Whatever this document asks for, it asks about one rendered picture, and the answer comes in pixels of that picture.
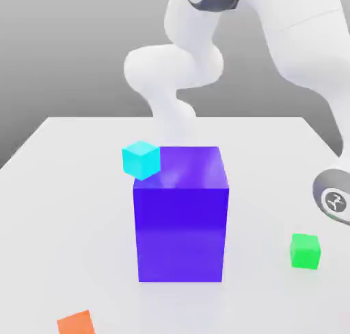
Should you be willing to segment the small orange cube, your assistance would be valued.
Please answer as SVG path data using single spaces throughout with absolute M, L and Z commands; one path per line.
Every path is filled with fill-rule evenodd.
M 59 334 L 96 334 L 89 310 L 57 321 Z

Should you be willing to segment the small green cube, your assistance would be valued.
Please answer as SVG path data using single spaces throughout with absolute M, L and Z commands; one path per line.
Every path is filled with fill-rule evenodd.
M 290 245 L 291 266 L 317 270 L 321 258 L 321 245 L 316 235 L 293 234 Z

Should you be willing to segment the small cyan cube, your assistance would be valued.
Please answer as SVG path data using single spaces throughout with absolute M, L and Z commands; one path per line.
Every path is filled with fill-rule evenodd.
M 138 180 L 145 180 L 161 170 L 161 149 L 145 141 L 122 148 L 123 170 Z

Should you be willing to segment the large purple box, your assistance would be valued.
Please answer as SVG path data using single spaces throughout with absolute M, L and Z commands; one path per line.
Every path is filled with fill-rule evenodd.
M 139 281 L 222 281 L 229 192 L 218 147 L 162 147 L 133 184 Z

